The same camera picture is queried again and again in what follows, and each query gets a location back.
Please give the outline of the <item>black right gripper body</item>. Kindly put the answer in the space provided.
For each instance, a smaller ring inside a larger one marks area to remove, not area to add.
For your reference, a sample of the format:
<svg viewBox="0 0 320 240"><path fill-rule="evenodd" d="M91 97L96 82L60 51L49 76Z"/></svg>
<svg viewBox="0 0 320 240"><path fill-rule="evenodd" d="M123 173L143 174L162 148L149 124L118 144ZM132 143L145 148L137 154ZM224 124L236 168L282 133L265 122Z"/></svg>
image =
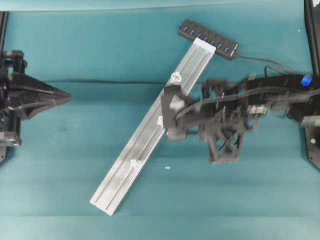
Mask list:
<svg viewBox="0 0 320 240"><path fill-rule="evenodd" d="M230 84L227 79L207 79L201 86L202 99L224 99L238 95L247 88L243 80ZM240 159L245 133L250 129L248 98L230 101L219 100L213 106L202 107L209 117L206 123L199 126L200 137L208 143L209 162L234 163Z"/></svg>

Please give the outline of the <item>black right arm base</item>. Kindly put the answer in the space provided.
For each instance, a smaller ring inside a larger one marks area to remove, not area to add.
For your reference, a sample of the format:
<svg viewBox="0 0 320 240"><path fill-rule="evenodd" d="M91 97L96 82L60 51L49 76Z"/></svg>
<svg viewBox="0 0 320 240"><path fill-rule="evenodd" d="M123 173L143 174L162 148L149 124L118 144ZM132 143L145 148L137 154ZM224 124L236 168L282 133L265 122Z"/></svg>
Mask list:
<svg viewBox="0 0 320 240"><path fill-rule="evenodd" d="M320 2L318 0L304 1L304 18L307 31L313 82L320 85ZM317 169L320 168L320 96L312 97L305 105L307 117L315 120L304 127L306 153L308 160Z"/></svg>

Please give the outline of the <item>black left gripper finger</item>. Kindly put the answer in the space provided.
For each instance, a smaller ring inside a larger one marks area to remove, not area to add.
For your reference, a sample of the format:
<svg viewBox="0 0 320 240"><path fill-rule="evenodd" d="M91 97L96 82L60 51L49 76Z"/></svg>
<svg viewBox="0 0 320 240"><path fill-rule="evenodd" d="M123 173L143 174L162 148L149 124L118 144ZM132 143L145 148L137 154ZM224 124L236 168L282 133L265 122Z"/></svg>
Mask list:
<svg viewBox="0 0 320 240"><path fill-rule="evenodd" d="M62 100L51 100L43 103L32 104L31 106L21 106L17 108L17 115L19 118L33 118L39 113L42 113L54 107L59 107L71 101L71 98L67 98Z"/></svg>
<svg viewBox="0 0 320 240"><path fill-rule="evenodd" d="M11 91L27 91L37 94L47 94L51 97L64 97L71 99L72 95L55 88L26 74L12 73L9 76L9 89Z"/></svg>

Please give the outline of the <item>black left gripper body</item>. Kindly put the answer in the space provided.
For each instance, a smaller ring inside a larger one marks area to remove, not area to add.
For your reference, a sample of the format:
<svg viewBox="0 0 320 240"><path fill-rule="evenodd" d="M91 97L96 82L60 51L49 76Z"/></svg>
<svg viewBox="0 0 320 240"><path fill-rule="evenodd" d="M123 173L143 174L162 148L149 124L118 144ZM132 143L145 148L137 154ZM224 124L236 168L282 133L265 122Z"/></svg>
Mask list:
<svg viewBox="0 0 320 240"><path fill-rule="evenodd" d="M28 119L28 93L21 85L26 66L23 51L0 52L0 111L5 115L14 112L21 120Z"/></svg>

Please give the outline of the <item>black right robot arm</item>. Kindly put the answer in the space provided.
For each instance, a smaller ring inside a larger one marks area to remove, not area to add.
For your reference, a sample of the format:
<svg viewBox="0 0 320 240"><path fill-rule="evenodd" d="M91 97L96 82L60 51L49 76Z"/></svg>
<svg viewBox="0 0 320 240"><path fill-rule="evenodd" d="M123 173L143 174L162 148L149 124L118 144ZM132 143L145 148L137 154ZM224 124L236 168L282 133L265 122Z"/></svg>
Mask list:
<svg viewBox="0 0 320 240"><path fill-rule="evenodd" d="M202 85L200 135L208 142L211 163L240 159L245 133L255 130L268 111L282 112L304 129L307 156L319 166L320 81L309 75L245 79L229 84L208 79Z"/></svg>

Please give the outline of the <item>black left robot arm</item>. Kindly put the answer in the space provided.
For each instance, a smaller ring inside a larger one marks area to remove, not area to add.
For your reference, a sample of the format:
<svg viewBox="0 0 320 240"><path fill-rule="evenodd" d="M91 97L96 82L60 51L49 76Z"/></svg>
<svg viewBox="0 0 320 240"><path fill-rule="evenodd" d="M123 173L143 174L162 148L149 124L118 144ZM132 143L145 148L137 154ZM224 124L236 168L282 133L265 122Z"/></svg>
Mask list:
<svg viewBox="0 0 320 240"><path fill-rule="evenodd" d="M69 103L72 95L27 74L21 50L4 50L9 13L0 13L0 161L19 147L21 124L37 114Z"/></svg>

